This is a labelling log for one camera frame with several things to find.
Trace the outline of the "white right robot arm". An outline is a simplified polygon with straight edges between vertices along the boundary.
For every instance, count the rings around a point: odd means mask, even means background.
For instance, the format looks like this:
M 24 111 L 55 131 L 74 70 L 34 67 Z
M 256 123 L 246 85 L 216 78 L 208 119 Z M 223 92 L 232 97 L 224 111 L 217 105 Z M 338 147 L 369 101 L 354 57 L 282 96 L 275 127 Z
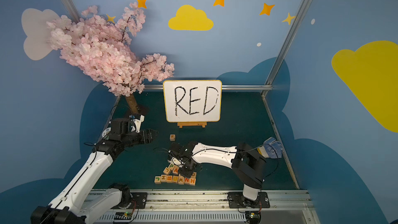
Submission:
M 190 142 L 171 145 L 168 160 L 179 167 L 179 173 L 191 177 L 199 164 L 208 163 L 231 169 L 243 183 L 243 199 L 256 202 L 265 179 L 266 159 L 246 143 L 218 147 Z

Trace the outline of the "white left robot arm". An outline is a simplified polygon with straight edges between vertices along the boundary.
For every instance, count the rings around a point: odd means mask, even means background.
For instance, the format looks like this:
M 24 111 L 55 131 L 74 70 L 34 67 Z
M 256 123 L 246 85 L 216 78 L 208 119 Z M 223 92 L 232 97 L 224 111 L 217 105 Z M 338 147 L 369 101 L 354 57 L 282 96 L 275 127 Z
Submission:
M 33 211 L 31 223 L 93 224 L 113 207 L 136 208 L 129 186 L 117 183 L 88 206 L 84 207 L 83 204 L 99 178 L 126 148 L 149 144 L 156 138 L 158 131 L 141 129 L 143 121 L 143 116 L 134 120 L 112 120 L 109 131 L 92 145 L 92 152 L 79 172 L 47 206 L 39 206 Z

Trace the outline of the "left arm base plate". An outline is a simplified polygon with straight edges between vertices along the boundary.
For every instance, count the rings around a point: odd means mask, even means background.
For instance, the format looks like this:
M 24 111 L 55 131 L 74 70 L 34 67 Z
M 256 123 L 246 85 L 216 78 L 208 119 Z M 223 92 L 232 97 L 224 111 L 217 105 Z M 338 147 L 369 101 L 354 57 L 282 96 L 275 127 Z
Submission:
M 130 201 L 120 203 L 119 209 L 145 209 L 147 203 L 148 194 L 146 192 L 131 192 Z

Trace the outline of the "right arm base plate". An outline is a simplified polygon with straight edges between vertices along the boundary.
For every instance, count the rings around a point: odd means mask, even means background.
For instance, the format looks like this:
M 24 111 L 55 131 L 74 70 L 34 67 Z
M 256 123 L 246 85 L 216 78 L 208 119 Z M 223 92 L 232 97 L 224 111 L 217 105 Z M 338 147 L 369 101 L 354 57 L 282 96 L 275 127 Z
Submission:
M 242 192 L 228 192 L 229 208 L 270 208 L 266 192 L 259 192 L 255 200 L 245 198 Z

